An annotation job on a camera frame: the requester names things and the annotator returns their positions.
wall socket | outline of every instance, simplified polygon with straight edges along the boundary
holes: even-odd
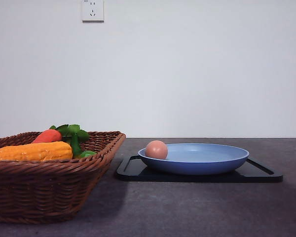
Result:
[[[82,22],[104,22],[104,0],[81,1]]]

brown wicker basket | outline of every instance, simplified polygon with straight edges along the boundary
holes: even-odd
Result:
[[[97,154],[72,160],[0,161],[0,222],[53,223],[72,219],[126,138],[114,132],[88,132],[83,150]],[[0,138],[0,148],[31,143],[40,132]]]

plate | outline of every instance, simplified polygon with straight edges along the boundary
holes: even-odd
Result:
[[[138,151],[149,168],[183,175],[211,175],[233,171],[248,158],[245,149],[220,144],[178,143],[167,144],[166,159],[145,156],[145,148]]]

countertop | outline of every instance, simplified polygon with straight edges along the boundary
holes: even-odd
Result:
[[[0,237],[296,237],[296,138],[158,138],[244,148],[280,183],[126,182],[114,172],[153,138],[127,138],[84,207],[67,222],[0,223]]]

egg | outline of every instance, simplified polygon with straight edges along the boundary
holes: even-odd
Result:
[[[165,143],[154,140],[149,142],[145,150],[146,157],[156,159],[166,159],[168,155],[168,147]]]

